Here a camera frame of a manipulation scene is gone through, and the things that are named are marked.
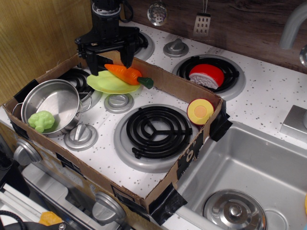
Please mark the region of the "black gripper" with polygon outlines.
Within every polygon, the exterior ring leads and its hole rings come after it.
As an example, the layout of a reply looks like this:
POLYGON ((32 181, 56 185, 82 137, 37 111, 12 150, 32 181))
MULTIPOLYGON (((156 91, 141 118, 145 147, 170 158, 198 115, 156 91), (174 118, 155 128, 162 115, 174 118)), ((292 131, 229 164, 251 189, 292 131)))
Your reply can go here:
POLYGON ((139 28, 119 25, 118 11, 92 11, 92 29, 75 39, 78 54, 85 57, 90 72, 98 75, 97 53, 117 50, 122 64, 129 68, 139 46, 139 28))

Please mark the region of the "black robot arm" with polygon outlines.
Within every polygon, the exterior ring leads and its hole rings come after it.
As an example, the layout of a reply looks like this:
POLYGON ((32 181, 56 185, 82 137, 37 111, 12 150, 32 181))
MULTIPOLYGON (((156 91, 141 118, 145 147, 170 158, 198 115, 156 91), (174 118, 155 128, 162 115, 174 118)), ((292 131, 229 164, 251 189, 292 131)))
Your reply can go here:
POLYGON ((123 0, 92 0, 92 29, 75 39, 79 57, 86 63, 95 76, 98 75, 100 53, 119 51, 121 63, 129 68, 135 51, 140 47, 139 28, 120 26, 121 4, 123 0))

